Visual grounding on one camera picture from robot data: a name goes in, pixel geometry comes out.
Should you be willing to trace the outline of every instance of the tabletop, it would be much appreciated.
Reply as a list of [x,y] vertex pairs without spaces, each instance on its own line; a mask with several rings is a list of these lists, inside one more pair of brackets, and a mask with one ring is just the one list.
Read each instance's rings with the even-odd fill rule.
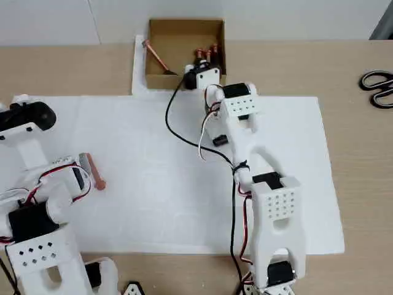
[[[229,83],[251,81],[260,95],[319,98],[346,252],[308,256],[295,292],[390,294],[393,111],[371,107],[357,81],[371,69],[393,70],[393,41],[227,41],[226,50]],[[3,47],[0,101],[21,93],[128,95],[132,57],[131,44]],[[146,294],[228,295],[237,283],[228,256],[103,254],[117,263],[119,288],[138,280]],[[11,294],[3,275],[0,284],[0,295]]]

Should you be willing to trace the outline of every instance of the white plastic bracket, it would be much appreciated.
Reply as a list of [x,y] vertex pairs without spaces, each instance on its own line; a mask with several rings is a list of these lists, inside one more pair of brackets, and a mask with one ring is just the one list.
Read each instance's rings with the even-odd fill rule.
[[130,283],[123,295],[144,295],[144,293],[142,293],[137,284]]
[[289,285],[279,285],[265,289],[264,291],[258,291],[254,286],[244,286],[245,295],[258,295],[258,294],[269,294],[269,295],[295,295]]
[[220,84],[220,70],[218,68],[203,71],[196,76],[197,89],[204,90],[211,84]]

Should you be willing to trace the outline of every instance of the white robotic arm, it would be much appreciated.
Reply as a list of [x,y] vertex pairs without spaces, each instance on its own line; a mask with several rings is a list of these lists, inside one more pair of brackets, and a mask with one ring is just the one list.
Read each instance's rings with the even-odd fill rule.
[[[26,165],[16,188],[0,200],[1,242],[11,243],[7,255],[26,295],[118,295],[114,262],[84,264],[67,223],[68,208],[90,191],[95,167],[88,154],[47,161],[37,137],[55,122],[46,104],[27,96],[0,112],[0,144],[16,148]],[[52,267],[61,282],[49,277]]]
[[235,181],[252,200],[252,286],[246,292],[292,294],[290,285],[305,276],[301,185],[283,174],[264,147],[260,98],[253,84],[211,86],[205,91],[206,110],[215,112],[206,131],[216,146],[229,144],[233,166],[239,167]]

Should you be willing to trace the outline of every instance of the black scissors handle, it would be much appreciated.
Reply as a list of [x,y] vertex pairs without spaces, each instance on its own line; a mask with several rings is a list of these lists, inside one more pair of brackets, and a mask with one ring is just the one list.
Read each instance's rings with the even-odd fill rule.
[[[385,78],[382,82],[377,82],[374,84],[368,84],[367,79],[371,77],[383,77]],[[370,103],[379,109],[391,109],[393,108],[393,103],[381,103],[379,99],[388,96],[393,93],[393,74],[387,71],[371,71],[364,74],[359,80],[359,87],[365,91],[371,91],[380,89],[381,91],[372,95],[370,97]]]
[[[368,84],[367,79],[369,79],[370,77],[384,77],[386,78],[386,80],[374,84]],[[365,91],[370,91],[375,89],[385,90],[386,88],[389,88],[390,85],[393,85],[393,74],[387,71],[372,71],[367,74],[364,74],[359,80],[359,87]]]
[[378,109],[391,109],[391,108],[393,108],[393,103],[380,103],[379,102],[379,99],[381,97],[385,97],[390,94],[393,94],[393,87],[385,88],[383,91],[378,92],[378,93],[374,94],[373,96],[371,96],[370,103]]

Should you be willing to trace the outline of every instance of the brown cardboard box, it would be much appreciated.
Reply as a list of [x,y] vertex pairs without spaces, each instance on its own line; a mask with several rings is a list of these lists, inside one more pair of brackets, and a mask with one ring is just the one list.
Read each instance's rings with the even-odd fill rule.
[[227,74],[224,37],[224,21],[220,19],[151,19],[150,44],[168,68],[178,76],[164,75],[160,64],[147,53],[147,87],[175,89],[182,79],[184,67],[193,64],[195,50],[209,49],[213,43],[218,43],[219,52],[222,54],[221,84],[224,85]]

